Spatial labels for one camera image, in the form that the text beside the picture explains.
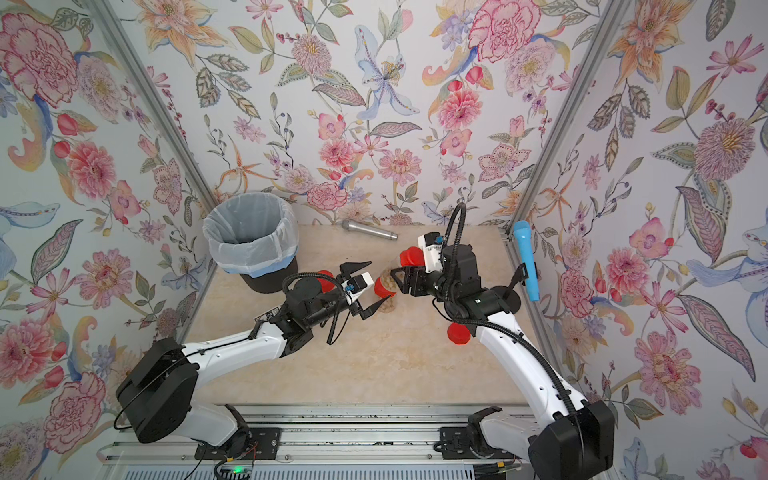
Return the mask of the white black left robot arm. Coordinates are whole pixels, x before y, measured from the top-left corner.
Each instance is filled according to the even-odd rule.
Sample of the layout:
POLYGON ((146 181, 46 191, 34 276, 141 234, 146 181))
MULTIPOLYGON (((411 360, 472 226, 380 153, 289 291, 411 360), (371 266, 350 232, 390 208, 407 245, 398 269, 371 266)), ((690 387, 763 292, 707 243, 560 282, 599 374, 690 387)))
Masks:
POLYGON ((303 272, 283 282, 283 303, 255 320, 252 329, 215 340, 180 344, 157 341, 116 390, 118 416, 139 442, 183 436, 237 456, 254 436, 232 405, 197 401, 196 392, 211 381, 252 364, 290 356, 314 337, 317 326, 339 332, 342 313, 367 319, 380 305, 364 307, 363 293, 375 286, 366 262, 346 262, 337 276, 303 272))

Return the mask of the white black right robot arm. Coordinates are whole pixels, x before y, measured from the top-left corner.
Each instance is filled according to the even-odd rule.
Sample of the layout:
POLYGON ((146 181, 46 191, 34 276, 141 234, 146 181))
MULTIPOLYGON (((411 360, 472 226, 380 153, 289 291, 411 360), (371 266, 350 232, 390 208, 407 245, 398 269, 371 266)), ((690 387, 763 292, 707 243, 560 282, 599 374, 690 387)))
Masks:
POLYGON ((506 453, 531 465, 539 479, 591 479, 614 465, 615 418, 602 401, 589 402, 555 370, 525 336, 515 315, 522 302, 515 288, 533 283, 521 265, 508 286, 486 288, 469 245, 450 245, 437 232, 419 238, 392 270, 399 290, 429 296, 454 326, 467 329, 502 365, 527 401, 523 419, 498 406, 470 415, 459 440, 441 449, 470 451, 480 458, 506 453))

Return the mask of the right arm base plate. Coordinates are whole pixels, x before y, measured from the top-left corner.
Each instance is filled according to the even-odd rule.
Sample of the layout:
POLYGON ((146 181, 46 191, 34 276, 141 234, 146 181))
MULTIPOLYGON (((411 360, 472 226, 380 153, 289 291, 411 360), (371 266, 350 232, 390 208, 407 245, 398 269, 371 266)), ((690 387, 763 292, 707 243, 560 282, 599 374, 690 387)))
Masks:
POLYGON ((488 446, 469 425, 441 427, 433 450, 444 460, 518 460, 518 457, 488 446))

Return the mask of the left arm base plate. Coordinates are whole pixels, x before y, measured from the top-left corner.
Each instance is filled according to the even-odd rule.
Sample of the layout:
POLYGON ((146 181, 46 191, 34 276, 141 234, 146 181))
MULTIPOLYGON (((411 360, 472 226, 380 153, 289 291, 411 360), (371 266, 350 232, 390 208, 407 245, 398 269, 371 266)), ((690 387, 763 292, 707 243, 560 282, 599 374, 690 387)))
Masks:
POLYGON ((222 446, 199 444, 195 460, 275 460, 281 443, 282 429, 278 427, 251 427, 249 432, 238 431, 222 446))

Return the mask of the black bin with white liner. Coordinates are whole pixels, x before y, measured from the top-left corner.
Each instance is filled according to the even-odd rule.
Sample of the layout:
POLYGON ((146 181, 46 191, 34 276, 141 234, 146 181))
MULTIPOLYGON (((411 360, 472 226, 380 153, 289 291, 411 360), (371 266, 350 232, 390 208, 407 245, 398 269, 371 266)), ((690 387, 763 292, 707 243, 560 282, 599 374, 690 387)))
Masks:
POLYGON ((250 192, 224 201, 204 219, 203 234, 218 267, 257 293, 280 291, 298 272, 299 224, 276 195, 250 192))

